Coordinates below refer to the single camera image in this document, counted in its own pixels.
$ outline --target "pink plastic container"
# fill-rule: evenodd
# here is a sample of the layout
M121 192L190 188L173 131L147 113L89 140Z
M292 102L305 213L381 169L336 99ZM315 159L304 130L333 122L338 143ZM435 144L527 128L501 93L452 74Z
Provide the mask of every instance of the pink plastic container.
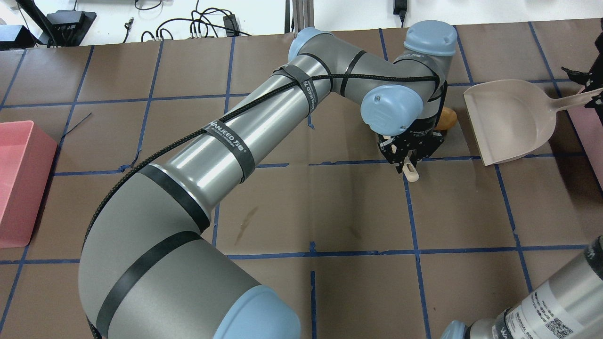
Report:
M56 149L33 121L0 124L0 249L29 243Z

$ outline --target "white label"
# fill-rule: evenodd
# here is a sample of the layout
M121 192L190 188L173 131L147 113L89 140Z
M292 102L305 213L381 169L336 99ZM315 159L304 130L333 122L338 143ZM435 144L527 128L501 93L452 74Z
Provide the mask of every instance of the white label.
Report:
M505 320L513 339L571 339L584 328L559 305L548 281L509 312Z

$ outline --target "light blue joint cap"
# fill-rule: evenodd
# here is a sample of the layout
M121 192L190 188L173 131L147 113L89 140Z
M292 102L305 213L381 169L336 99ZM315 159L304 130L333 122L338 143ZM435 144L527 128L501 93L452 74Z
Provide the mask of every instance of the light blue joint cap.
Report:
M308 42L308 40L319 34L333 35L331 32L317 30L314 27L306 27L297 33L297 37L293 40L293 42L291 42L291 47L289 47L289 61L297 57L297 54L299 54L301 48L306 44L306 42Z
M404 47L429 55L451 57L456 52L456 30L442 21L420 21L406 32Z
M423 111L421 96L412 89L387 84L369 91L362 99L360 115L371 129L381 135L403 133Z
M297 314L268 286L250 288L230 307L213 339L299 339Z
M466 328L467 326L465 326L464 323L453 320L446 330L444 330L444 334L442 334L440 339L463 339L465 337Z

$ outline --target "beige dustpan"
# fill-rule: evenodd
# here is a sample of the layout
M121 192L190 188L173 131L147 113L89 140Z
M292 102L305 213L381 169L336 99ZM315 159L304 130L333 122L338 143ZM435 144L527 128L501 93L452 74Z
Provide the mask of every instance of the beige dustpan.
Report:
M472 86L465 102L484 165L518 159L552 136L557 112L588 103L601 89L551 99L523 80L498 80Z

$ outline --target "dustpan handle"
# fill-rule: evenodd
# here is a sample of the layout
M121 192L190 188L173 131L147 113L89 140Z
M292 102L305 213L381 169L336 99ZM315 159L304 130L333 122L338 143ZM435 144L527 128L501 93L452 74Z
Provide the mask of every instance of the dustpan handle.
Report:
M570 95L569 97L564 97L560 99L554 99L553 108L556 111L569 109L576 106L582 106L592 100L593 97L599 95L601 93L601 88L591 90L590 92L578 93L574 95Z

